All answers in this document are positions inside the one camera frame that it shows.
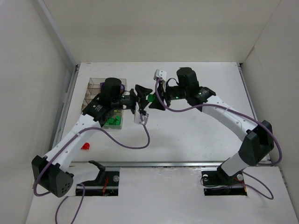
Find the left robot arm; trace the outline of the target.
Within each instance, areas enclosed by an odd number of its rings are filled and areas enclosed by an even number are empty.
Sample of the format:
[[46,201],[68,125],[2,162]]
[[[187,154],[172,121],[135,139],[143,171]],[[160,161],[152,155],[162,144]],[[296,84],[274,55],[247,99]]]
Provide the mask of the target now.
[[146,97],[152,91],[135,85],[129,94],[125,95],[125,87],[120,79],[106,78],[100,92],[84,108],[70,132],[43,157],[37,155],[32,160],[34,195],[40,196],[37,192],[38,185],[46,189],[47,194],[63,197],[72,185],[86,181],[101,183],[105,176],[104,166],[96,161],[88,161],[81,167],[71,167],[73,158],[97,131],[111,137],[103,126],[113,117],[116,110],[130,110],[134,115],[134,122],[146,126]]

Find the purple hollow lego brick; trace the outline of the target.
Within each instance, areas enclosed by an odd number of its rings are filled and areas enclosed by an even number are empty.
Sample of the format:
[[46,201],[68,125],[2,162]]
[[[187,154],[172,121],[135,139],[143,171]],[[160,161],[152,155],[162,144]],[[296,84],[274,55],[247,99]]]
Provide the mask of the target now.
[[124,88],[125,88],[124,85],[121,84],[121,85],[120,85],[120,90],[121,90],[121,91],[124,91]]

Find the red half-round lego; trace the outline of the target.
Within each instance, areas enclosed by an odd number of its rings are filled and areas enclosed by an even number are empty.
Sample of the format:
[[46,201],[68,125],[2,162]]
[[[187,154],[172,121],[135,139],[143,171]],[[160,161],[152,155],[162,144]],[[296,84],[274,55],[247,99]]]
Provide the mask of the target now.
[[82,147],[81,147],[82,150],[89,150],[90,149],[90,144],[87,142],[85,143]]

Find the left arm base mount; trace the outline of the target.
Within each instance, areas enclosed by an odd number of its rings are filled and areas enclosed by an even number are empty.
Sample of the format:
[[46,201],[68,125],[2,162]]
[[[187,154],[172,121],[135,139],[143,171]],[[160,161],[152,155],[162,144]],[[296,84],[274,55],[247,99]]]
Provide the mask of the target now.
[[76,196],[118,196],[120,171],[88,161],[75,171],[73,184]]

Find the green and yellow lego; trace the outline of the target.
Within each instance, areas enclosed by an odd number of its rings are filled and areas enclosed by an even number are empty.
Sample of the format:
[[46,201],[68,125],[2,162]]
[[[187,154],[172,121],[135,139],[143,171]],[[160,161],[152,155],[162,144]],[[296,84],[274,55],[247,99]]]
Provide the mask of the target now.
[[156,95],[155,94],[149,94],[147,96],[147,101],[150,102],[150,103],[154,102],[155,99],[156,99]]

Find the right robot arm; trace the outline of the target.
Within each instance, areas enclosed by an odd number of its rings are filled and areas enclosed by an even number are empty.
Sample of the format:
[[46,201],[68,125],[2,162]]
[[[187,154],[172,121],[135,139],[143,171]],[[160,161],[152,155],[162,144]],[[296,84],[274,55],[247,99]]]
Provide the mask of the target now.
[[218,167],[220,178],[228,179],[242,169],[257,165],[274,148],[269,122],[258,122],[229,107],[213,90],[200,86],[196,72],[190,67],[179,68],[177,77],[177,84],[169,86],[166,71],[155,71],[156,99],[150,107],[168,110],[171,101],[185,99],[191,109],[213,117],[242,141],[238,152]]

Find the small green slope lego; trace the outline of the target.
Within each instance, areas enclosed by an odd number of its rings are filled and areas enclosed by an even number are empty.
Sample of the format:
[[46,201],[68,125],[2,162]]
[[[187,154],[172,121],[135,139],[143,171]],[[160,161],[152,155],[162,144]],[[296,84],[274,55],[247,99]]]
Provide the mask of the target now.
[[119,125],[121,123],[121,117],[120,116],[115,117],[115,123],[116,123],[116,125]]

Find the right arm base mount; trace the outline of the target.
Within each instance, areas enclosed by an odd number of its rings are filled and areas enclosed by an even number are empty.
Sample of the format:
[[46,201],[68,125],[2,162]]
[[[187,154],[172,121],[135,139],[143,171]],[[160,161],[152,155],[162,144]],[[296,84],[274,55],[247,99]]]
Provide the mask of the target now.
[[201,185],[205,196],[247,196],[242,171],[228,176],[221,168],[202,168]]

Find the green lego plate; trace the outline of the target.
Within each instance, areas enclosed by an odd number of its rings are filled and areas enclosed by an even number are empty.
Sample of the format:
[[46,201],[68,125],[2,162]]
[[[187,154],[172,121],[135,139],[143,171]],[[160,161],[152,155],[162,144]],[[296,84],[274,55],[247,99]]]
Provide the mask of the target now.
[[105,124],[106,125],[115,125],[116,124],[116,119],[110,118],[110,119],[107,120],[107,122]]

